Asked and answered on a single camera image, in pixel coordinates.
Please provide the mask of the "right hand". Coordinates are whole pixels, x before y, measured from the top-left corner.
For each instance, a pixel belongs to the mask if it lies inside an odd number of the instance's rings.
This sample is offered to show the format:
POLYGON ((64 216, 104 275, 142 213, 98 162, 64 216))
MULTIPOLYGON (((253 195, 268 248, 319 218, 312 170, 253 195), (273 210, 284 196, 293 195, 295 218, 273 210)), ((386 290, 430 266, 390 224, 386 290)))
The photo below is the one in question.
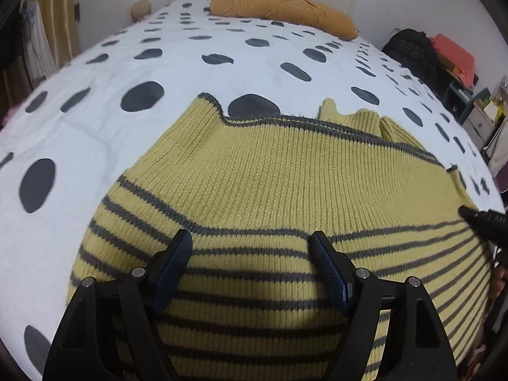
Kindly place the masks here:
POLYGON ((508 271, 500 263, 492 271, 490 290, 489 290, 489 302, 494 302, 497 297, 503 291, 505 284, 507 283, 508 271))

